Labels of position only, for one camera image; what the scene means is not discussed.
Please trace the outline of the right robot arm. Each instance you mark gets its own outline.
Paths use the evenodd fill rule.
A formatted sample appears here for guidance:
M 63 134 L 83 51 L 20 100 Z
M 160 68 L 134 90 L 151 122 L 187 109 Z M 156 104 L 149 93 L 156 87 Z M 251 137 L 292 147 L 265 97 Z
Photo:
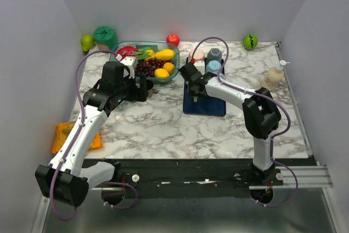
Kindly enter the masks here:
M 217 74 L 201 73 L 190 62 L 182 66 L 179 72 L 185 81 L 185 114 L 222 117 L 226 115 L 227 103 L 242 110 L 245 127 L 253 136 L 254 142 L 251 179 L 258 185 L 269 181 L 275 169 L 270 156 L 270 143 L 281 120 L 280 111 L 272 102 L 270 92 L 265 88 L 252 91 L 220 81 Z

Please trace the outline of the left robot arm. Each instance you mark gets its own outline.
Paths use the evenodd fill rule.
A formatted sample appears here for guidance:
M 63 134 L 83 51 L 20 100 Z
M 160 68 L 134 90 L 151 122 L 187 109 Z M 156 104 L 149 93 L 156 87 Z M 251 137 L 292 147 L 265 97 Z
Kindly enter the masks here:
M 90 189 L 120 182 L 117 165 L 108 160 L 89 168 L 82 164 L 97 132 L 121 101 L 146 101 L 147 80 L 142 76 L 136 83 L 136 64 L 135 57 L 106 62 L 101 79 L 79 99 L 80 114 L 62 148 L 35 172 L 43 196 L 79 207 Z

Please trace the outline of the teal green wide mug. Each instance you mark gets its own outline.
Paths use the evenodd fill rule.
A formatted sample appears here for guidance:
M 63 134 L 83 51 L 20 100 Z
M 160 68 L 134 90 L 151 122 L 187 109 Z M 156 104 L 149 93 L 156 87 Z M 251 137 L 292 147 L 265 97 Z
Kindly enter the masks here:
M 124 105 L 124 101 L 123 102 L 120 102 L 119 105 L 118 105 L 118 108 L 123 111 L 123 105 Z

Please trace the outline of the brown striped mug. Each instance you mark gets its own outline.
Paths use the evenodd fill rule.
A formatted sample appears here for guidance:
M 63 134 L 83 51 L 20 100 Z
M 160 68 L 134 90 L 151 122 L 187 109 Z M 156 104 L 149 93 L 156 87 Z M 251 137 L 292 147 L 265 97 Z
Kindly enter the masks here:
M 154 87 L 154 83 L 151 80 L 147 80 L 147 92 L 148 98 L 151 98 L 154 94 L 159 93 L 159 91 Z

